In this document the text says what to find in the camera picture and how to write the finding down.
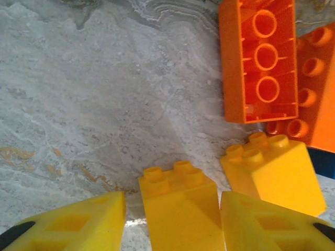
marble surface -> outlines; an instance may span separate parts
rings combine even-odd
[[[0,232],[123,190],[122,250],[151,250],[145,168],[189,159],[230,189],[218,159],[260,127],[225,122],[218,2],[0,0]],[[334,11],[299,0],[298,34]],[[335,181],[318,178],[335,223]]]

yellow plastic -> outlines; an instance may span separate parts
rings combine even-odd
[[[189,161],[139,178],[153,251],[224,251],[216,184]]]
[[[335,243],[313,224],[329,223],[236,192],[223,192],[227,251],[331,251]]]
[[[18,224],[36,224],[4,251],[119,251],[125,225],[123,192],[110,192]]]
[[[327,206],[303,142],[285,135],[249,136],[220,159],[233,191],[318,216]]]

gray marble floor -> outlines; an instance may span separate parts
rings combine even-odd
[[[298,34],[334,14],[299,0]],[[0,232],[123,190],[122,250],[151,250],[145,168],[189,159],[230,189],[218,158],[259,127],[225,122],[216,1],[0,0],[0,20]]]

lego duplo brick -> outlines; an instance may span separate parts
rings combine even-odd
[[[189,161],[139,178],[153,251],[224,251],[216,184]]]
[[[228,251],[331,251],[335,229],[326,221],[223,192],[221,218]]]
[[[335,22],[297,39],[299,117],[269,122],[269,134],[335,153]]]
[[[220,159],[233,191],[318,216],[327,206],[303,142],[264,132],[227,148]]]
[[[219,30],[228,122],[297,118],[293,0],[224,0]]]
[[[27,218],[0,236],[3,251],[119,251],[123,192],[110,192]]]

orange plastic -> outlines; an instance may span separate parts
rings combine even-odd
[[[298,116],[293,0],[224,0],[219,7],[226,120]]]
[[[297,39],[297,62],[299,118],[266,130],[335,153],[335,22]]]

